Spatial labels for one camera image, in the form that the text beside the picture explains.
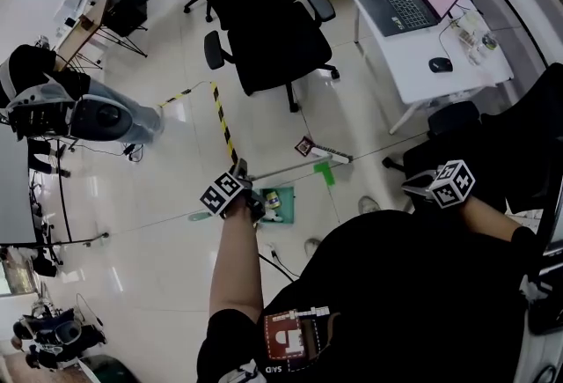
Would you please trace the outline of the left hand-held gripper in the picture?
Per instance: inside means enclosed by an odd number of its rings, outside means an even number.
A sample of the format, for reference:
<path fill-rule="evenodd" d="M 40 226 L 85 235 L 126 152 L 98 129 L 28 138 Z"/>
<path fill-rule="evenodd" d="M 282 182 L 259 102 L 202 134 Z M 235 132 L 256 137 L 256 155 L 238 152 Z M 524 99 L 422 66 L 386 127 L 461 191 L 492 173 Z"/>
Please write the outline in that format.
<path fill-rule="evenodd" d="M 253 190 L 252 182 L 248 180 L 247 162 L 243 158 L 234 165 L 234 175 L 222 173 L 204 191 L 200 201 L 211 215 L 225 218 L 228 208 L 239 196 L 250 209 L 254 223 L 265 216 L 265 200 Z"/>

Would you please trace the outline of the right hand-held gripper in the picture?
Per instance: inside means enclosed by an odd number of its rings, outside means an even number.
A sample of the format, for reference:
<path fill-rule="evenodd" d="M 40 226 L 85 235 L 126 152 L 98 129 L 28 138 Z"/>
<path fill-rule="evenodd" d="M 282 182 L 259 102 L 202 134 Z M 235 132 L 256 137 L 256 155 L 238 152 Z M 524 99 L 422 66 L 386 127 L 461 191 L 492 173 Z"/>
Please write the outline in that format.
<path fill-rule="evenodd" d="M 402 184 L 403 191 L 410 196 L 435 203 L 446 209 L 463 203 L 472 191 L 475 178 L 462 160 L 450 160 L 436 170 L 427 170 L 414 175 Z"/>

